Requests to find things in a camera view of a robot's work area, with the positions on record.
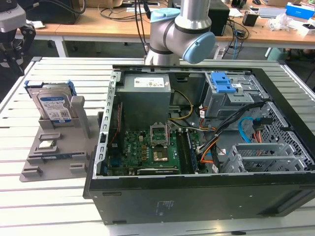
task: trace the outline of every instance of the gray 3d-printed holder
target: gray 3d-printed holder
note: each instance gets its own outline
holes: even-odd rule
[[[78,118],[54,125],[39,120],[40,127],[20,175],[21,182],[85,177],[89,158],[97,145],[99,126],[97,116],[87,117],[84,97],[74,96],[71,109]],[[50,146],[39,148],[43,141]]]

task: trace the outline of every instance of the green circuit board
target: green circuit board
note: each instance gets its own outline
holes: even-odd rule
[[[155,140],[164,140],[164,131],[154,132]],[[180,170],[175,132],[170,132],[168,148],[151,146],[150,131],[127,131],[125,134],[123,163],[127,167],[161,167]]]
[[[110,175],[125,176],[139,168],[177,169],[181,173],[181,163],[178,153],[176,134],[178,131],[169,132],[169,145],[152,146],[149,130],[126,131],[124,136],[124,149],[121,159],[110,161]],[[165,140],[164,130],[153,132],[155,140]],[[192,148],[200,145],[197,132],[189,133]]]

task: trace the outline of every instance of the motherboard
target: motherboard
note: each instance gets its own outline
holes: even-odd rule
[[[123,153],[110,157],[108,174],[188,174],[197,168],[195,151],[199,145],[195,131],[126,131]]]

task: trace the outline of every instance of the aluminum slotted table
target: aluminum slotted table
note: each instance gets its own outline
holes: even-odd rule
[[[0,235],[182,236],[315,235],[315,200],[286,217],[203,222],[105,226],[92,200],[82,197],[84,178],[19,181],[34,136],[39,112],[23,88],[24,80],[71,80],[85,97],[87,115],[104,108],[113,64],[142,64],[141,59],[42,58],[33,60],[0,105]],[[315,95],[286,66],[275,61],[206,60],[205,66],[262,68],[315,133]]]

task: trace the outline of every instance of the laboratory floor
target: laboratory floor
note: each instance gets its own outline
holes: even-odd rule
[[[91,57],[91,58],[142,58],[143,48],[140,43],[128,43],[124,46],[123,43],[111,43],[102,42],[101,53],[96,53],[94,42],[67,42],[68,53],[70,57]],[[266,60],[265,53],[267,48],[248,48],[244,47],[240,52],[237,59],[249,59],[249,60]],[[209,58],[213,58],[215,50],[211,52]],[[315,64],[311,64],[309,61],[297,60],[296,52],[292,52],[292,61],[287,61],[287,65],[304,81],[310,74],[311,70],[314,69]],[[36,40],[31,46],[29,55],[24,61],[26,66],[33,57],[58,57],[56,48],[49,48],[47,41]],[[232,59],[232,55],[226,54],[225,59]],[[17,76],[7,69],[0,66],[0,99],[2,100],[8,93],[10,88],[14,85],[18,79]],[[315,73],[310,77],[308,81],[310,88],[315,86]]]

